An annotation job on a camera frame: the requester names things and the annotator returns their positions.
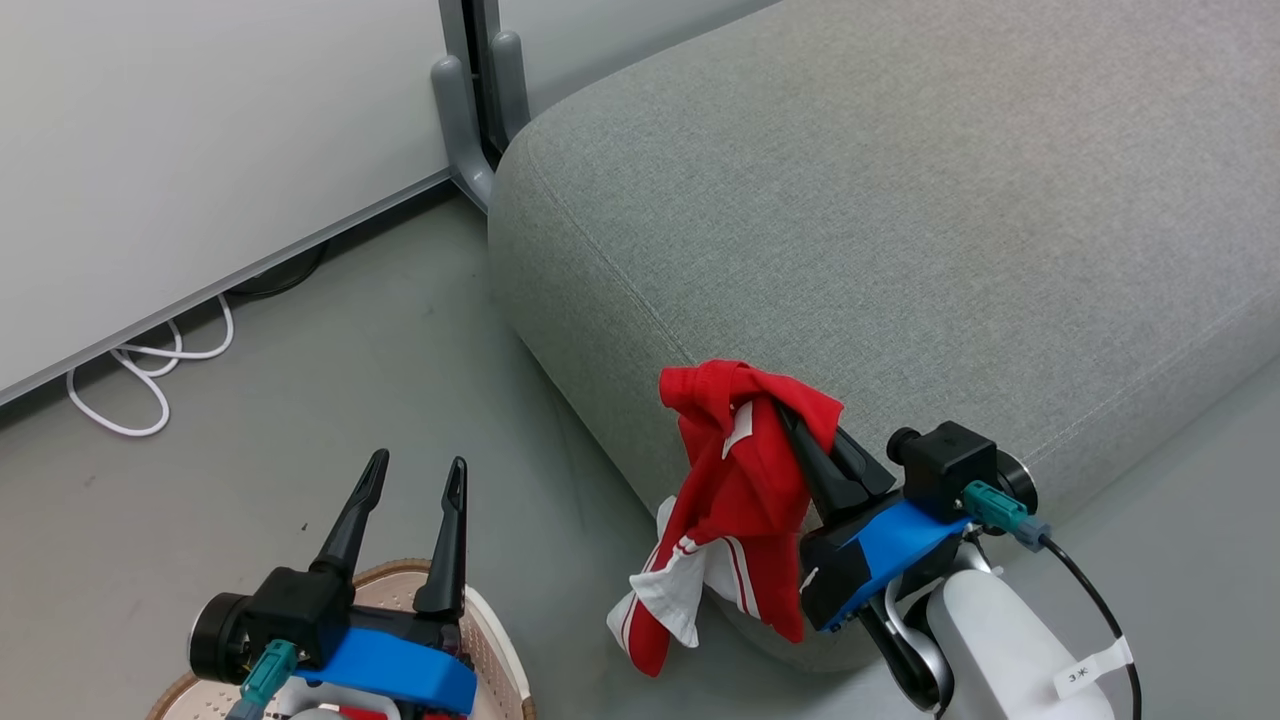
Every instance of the white panel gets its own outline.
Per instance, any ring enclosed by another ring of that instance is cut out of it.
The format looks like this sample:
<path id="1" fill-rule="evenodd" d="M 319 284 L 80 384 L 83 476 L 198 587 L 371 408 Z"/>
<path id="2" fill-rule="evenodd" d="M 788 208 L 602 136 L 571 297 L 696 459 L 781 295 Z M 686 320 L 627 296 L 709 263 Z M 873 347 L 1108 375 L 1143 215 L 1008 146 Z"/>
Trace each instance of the white panel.
<path id="1" fill-rule="evenodd" d="M 445 167 L 424 0 L 4 0 L 0 391 Z"/>
<path id="2" fill-rule="evenodd" d="M 530 111 L 776 0 L 498 0 L 520 33 Z"/>

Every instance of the metal stand leg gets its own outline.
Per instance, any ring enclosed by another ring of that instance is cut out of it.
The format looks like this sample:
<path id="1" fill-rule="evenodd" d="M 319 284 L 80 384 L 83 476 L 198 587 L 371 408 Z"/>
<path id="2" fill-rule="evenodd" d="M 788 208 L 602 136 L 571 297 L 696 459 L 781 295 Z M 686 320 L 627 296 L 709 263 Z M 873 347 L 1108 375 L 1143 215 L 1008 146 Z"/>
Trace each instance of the metal stand leg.
<path id="1" fill-rule="evenodd" d="M 525 55 L 520 36 L 504 29 L 490 42 L 493 56 L 494 91 L 498 96 L 498 114 L 507 143 L 529 124 L 529 90 L 525 86 Z"/>
<path id="2" fill-rule="evenodd" d="M 529 124 L 520 36 L 500 31 L 498 0 L 440 0 L 449 55 L 431 68 L 449 176 L 485 214 L 493 165 Z M 476 68 L 471 67 L 475 60 Z M 477 83 L 472 86 L 472 73 Z"/>
<path id="3" fill-rule="evenodd" d="M 476 111 L 467 92 L 471 78 L 463 63 L 449 55 L 431 67 L 431 86 L 440 113 L 440 131 L 449 158 L 449 174 L 462 192 L 489 214 L 493 168 L 480 150 Z"/>

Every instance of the cable connector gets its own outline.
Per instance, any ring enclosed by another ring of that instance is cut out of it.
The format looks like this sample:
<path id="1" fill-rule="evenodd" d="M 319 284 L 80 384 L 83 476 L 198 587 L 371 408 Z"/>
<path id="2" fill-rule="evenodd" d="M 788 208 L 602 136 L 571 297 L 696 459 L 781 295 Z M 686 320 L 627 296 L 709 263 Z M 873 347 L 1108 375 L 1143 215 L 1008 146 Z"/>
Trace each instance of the cable connector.
<path id="1" fill-rule="evenodd" d="M 266 714 L 265 705 L 239 698 L 227 712 L 227 720 L 262 720 L 264 714 Z"/>
<path id="2" fill-rule="evenodd" d="M 297 669 L 298 648 L 291 642 L 271 641 L 262 651 L 262 656 L 253 664 L 253 670 L 250 671 L 244 684 L 241 685 L 241 701 L 236 705 L 248 703 L 257 708 L 257 717 L 261 717 L 262 710 Z"/>
<path id="3" fill-rule="evenodd" d="M 1027 506 L 983 482 L 965 486 L 961 495 L 965 512 L 983 525 L 1005 530 L 1032 552 L 1039 552 L 1042 537 L 1051 537 L 1053 528 L 1027 512 Z"/>

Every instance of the black cable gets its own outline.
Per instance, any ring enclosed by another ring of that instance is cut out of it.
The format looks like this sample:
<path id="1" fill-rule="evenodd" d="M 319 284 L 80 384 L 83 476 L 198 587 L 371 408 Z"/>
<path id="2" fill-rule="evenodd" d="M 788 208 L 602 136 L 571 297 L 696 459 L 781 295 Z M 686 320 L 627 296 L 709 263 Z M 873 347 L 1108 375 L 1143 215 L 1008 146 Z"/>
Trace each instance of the black cable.
<path id="1" fill-rule="evenodd" d="M 275 297 L 282 292 L 288 292 L 302 284 L 303 281 L 311 277 L 311 273 L 316 272 L 316 268 L 319 268 L 320 263 L 324 261 L 324 256 L 325 252 L 328 252 L 328 250 L 329 250 L 329 243 L 328 242 L 321 243 L 320 247 L 316 249 L 315 258 L 311 259 L 311 264 L 307 265 L 307 269 L 302 270 L 302 273 L 300 273 L 297 277 L 283 284 L 269 287 L 266 290 L 228 290 L 225 295 L 229 295 L 232 297 L 251 297 L 255 300 L 261 300 L 264 297 Z"/>
<path id="2" fill-rule="evenodd" d="M 1093 605 L 1098 606 L 1098 610 L 1102 612 L 1102 618 L 1107 621 L 1107 626 L 1111 628 L 1111 634 L 1115 635 L 1116 639 L 1123 638 L 1124 630 L 1120 629 L 1120 623 L 1116 620 L 1115 614 L 1111 612 L 1111 609 L 1107 607 L 1107 601 L 1102 600 L 1102 593 L 1100 593 L 1098 588 L 1093 587 L 1093 583 L 1089 582 L 1084 570 L 1080 570 L 1080 566 L 1071 560 L 1071 556 L 1068 555 L 1065 550 L 1059 547 L 1059 544 L 1048 536 L 1041 536 L 1041 543 L 1053 553 L 1053 557 L 1062 561 L 1062 565 L 1066 566 L 1068 571 L 1075 575 L 1075 579 L 1080 583 L 1080 587 L 1084 588 L 1084 592 L 1089 593 L 1089 597 L 1093 600 Z M 1129 674 L 1129 687 L 1133 689 L 1133 717 L 1134 720 L 1142 720 L 1142 683 L 1138 682 L 1138 666 L 1130 662 L 1129 665 L 1125 665 L 1125 671 Z"/>

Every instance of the red garment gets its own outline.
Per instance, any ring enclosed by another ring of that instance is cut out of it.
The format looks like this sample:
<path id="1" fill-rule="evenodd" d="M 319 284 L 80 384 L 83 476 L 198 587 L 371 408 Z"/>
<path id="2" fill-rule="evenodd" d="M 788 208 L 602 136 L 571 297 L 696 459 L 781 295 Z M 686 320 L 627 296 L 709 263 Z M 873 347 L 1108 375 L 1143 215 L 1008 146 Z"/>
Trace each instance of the red garment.
<path id="1" fill-rule="evenodd" d="M 804 418 L 827 452 L 841 404 L 730 360 L 668 368 L 658 388 L 662 404 L 680 413 L 691 468 L 673 505 L 659 512 L 658 546 L 631 578 L 635 592 L 609 614 L 609 626 L 636 667 L 657 675 L 672 634 L 696 646 L 694 615 L 705 582 L 800 642 L 796 543 L 810 498 L 773 404 Z"/>

